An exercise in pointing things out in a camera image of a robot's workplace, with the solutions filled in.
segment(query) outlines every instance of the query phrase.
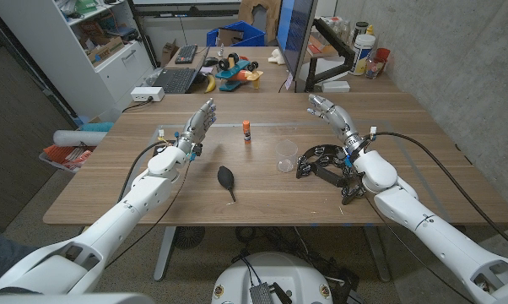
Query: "white tube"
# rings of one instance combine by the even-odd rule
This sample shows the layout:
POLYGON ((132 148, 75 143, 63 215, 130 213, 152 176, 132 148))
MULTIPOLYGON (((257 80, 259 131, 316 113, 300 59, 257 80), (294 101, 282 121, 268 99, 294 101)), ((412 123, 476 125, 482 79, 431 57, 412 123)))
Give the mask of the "white tube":
POLYGON ((106 134, 108 132, 57 130, 53 134, 53 143, 57 147, 77 147, 79 145, 94 147, 100 144, 106 134))

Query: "computer monitor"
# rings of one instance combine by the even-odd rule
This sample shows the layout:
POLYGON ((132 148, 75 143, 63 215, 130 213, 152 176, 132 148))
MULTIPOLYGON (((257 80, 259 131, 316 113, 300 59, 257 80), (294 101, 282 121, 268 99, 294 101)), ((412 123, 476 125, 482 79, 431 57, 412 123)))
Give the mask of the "computer monitor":
POLYGON ((277 43, 294 80, 303 64, 317 0, 283 0, 277 43))

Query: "concrete wall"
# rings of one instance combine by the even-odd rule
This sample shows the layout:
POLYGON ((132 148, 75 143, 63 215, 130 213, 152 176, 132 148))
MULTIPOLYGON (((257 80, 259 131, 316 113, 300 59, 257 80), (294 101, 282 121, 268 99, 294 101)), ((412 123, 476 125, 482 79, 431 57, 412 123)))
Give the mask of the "concrete wall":
MULTIPOLYGON (((508 202, 508 0, 338 0, 336 15, 374 25, 391 79, 508 202)), ((508 256, 500 237, 482 239, 508 256)))

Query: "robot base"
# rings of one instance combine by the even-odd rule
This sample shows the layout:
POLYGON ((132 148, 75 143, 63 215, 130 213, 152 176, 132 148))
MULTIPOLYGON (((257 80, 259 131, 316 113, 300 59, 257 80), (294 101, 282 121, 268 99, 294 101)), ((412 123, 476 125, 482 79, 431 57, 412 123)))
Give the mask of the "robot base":
MULTIPOLYGON (((282 252, 260 252, 246 257, 246 260, 256 270, 262 283, 269 285, 277 283, 284 292, 289 294, 293 303, 332 303, 332 296, 329 293, 327 297, 322 294, 322 289, 328 284, 322 274, 307 262, 300 258, 282 252)), ((257 277, 253 271, 252 282, 258 285, 257 277)), ((223 289, 221 296, 216 296, 213 292, 211 303, 234 303, 250 304, 251 279, 248 268, 242 260, 233 263, 217 279, 215 289, 223 289)), ((281 301, 276 294, 271 294, 273 303, 281 301)))

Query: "door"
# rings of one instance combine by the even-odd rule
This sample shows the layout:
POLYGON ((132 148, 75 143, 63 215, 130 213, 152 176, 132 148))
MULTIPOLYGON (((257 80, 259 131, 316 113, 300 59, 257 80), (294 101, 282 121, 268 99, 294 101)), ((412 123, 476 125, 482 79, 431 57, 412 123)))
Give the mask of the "door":
POLYGON ((0 48, 0 232, 55 172, 38 159, 69 123, 29 74, 0 48))

